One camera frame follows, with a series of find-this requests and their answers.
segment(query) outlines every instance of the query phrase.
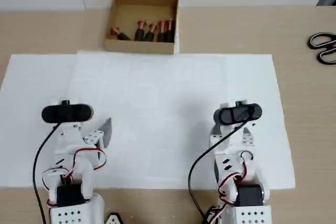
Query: open cardboard box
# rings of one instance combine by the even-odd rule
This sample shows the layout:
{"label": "open cardboard box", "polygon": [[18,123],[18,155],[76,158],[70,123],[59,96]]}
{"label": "open cardboard box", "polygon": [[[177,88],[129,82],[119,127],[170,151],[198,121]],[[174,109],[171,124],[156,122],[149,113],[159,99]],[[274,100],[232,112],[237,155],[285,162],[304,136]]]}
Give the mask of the open cardboard box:
{"label": "open cardboard box", "polygon": [[[158,30],[153,42],[132,40],[138,28],[139,19],[147,21],[144,28],[147,33],[151,22],[158,23],[161,19],[169,18],[176,21],[178,5],[179,0],[113,0],[105,34],[105,47],[109,51],[116,52],[173,54],[174,43],[156,42]],[[116,35],[111,34],[113,26],[120,27],[120,30],[132,40],[118,40]]]}

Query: black scissors handle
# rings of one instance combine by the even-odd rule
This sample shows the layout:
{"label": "black scissors handle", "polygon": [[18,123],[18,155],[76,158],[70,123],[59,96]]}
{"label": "black scissors handle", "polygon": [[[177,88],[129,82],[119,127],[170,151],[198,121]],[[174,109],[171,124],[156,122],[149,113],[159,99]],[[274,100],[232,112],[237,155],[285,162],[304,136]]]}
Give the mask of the black scissors handle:
{"label": "black scissors handle", "polygon": [[[320,44],[315,44],[314,40],[318,37],[326,37],[326,38],[329,38],[329,40],[326,41],[326,42],[322,42]],[[320,52],[317,55],[317,60],[320,63],[325,64],[325,65],[336,65],[336,60],[326,60],[326,59],[323,58],[326,55],[330,55],[330,54],[336,52],[336,34],[326,33],[326,32],[321,32],[321,33],[314,34],[307,41],[307,45],[310,49],[325,48],[324,51]]]}

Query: wooden table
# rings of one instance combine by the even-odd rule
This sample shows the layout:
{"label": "wooden table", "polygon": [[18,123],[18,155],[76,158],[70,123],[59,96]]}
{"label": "wooden table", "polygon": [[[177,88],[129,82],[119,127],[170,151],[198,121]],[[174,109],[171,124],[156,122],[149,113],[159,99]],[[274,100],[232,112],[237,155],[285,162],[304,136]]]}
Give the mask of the wooden table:
{"label": "wooden table", "polygon": [[[335,7],[180,10],[181,52],[273,54],[297,181],[295,190],[271,192],[275,224],[334,222],[336,66],[318,63],[306,40],[317,31],[335,32],[335,18]],[[102,48],[106,21],[105,10],[0,14],[0,79],[11,54]],[[106,212],[120,212],[125,224],[200,223],[187,191],[100,193]],[[197,195],[204,208],[216,198],[213,191]],[[31,188],[0,190],[0,205],[0,223],[41,223]]]}

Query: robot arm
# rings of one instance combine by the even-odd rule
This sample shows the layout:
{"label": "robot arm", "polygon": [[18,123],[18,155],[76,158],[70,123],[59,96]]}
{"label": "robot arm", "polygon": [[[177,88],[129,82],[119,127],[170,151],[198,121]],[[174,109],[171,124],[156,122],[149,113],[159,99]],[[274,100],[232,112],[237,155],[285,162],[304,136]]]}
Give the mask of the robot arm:
{"label": "robot arm", "polygon": [[[104,224],[104,201],[93,192],[94,171],[107,161],[104,148],[108,147],[112,133],[111,119],[98,130],[81,136],[81,122],[89,120],[93,109],[85,104],[61,105],[43,109],[47,123],[59,123],[54,161],[43,172],[42,181],[48,190],[50,223]],[[122,223],[120,216],[111,218]]]}
{"label": "robot arm", "polygon": [[210,147],[218,143],[241,123],[242,129],[214,149],[215,176],[218,183],[218,206],[207,213],[210,224],[271,223],[270,191],[258,167],[252,120],[261,117],[261,108],[246,101],[236,106],[225,104],[214,115]]}

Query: white paper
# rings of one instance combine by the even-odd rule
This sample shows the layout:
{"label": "white paper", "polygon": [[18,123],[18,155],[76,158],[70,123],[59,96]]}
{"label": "white paper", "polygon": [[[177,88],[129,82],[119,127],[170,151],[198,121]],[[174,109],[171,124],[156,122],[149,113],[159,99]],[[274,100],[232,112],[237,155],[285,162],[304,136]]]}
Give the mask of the white paper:
{"label": "white paper", "polygon": [[[187,188],[192,162],[208,148],[213,112],[229,98],[261,105],[264,114],[258,123],[265,127],[253,133],[262,171],[271,189],[295,186],[271,56],[12,56],[0,92],[0,130],[4,140],[10,139],[4,146],[18,147],[13,153],[0,150],[0,186],[32,184],[35,152],[51,130],[41,110],[61,98],[94,108],[83,133],[112,117],[108,163],[97,171],[97,187]],[[47,168],[54,142],[43,150],[38,172]],[[215,188],[213,165],[211,155],[199,163],[193,187]]]}

